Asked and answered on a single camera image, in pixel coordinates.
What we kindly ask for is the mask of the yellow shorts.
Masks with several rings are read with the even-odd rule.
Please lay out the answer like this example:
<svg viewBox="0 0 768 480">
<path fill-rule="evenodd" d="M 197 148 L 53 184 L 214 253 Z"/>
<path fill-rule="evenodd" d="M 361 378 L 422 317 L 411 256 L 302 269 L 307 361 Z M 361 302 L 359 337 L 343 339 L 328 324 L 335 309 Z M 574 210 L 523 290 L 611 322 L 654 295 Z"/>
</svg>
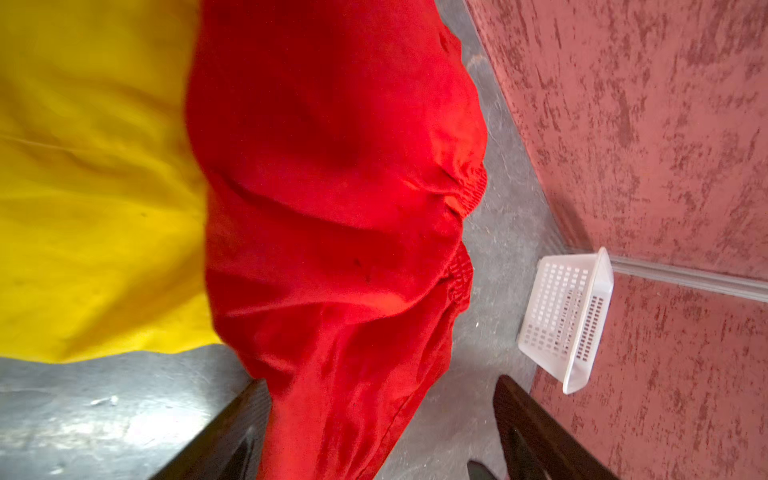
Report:
<svg viewBox="0 0 768 480">
<path fill-rule="evenodd" d="M 1 354 L 218 342 L 183 121 L 195 1 L 1 5 Z"/>
</svg>

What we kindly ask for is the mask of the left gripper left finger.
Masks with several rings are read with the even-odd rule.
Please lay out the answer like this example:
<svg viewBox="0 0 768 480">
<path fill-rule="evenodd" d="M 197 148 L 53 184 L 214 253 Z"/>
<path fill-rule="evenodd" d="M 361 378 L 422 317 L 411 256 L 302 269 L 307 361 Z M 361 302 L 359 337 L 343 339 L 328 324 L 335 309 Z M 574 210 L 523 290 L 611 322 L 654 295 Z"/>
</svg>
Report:
<svg viewBox="0 0 768 480">
<path fill-rule="evenodd" d="M 251 382 L 153 478 L 256 478 L 270 410 L 266 382 Z"/>
</svg>

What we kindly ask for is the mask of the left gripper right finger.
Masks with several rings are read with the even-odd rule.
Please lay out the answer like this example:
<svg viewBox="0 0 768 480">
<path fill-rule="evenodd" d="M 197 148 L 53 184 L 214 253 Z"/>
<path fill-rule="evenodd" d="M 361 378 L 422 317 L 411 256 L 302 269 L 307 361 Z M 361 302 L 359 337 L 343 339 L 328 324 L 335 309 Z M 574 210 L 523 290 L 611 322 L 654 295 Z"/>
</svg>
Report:
<svg viewBox="0 0 768 480">
<path fill-rule="evenodd" d="M 510 479 L 617 479 L 507 375 L 493 408 Z"/>
</svg>

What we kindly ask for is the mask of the red shorts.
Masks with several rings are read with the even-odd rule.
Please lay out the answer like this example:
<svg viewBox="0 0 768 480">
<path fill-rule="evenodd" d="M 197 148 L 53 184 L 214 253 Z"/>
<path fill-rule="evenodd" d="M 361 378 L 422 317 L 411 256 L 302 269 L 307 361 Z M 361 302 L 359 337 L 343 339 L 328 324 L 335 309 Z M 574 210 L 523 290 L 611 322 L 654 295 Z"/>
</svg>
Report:
<svg viewBox="0 0 768 480">
<path fill-rule="evenodd" d="M 186 96 L 262 479 L 371 479 L 447 371 L 487 129 L 432 1 L 205 1 Z"/>
</svg>

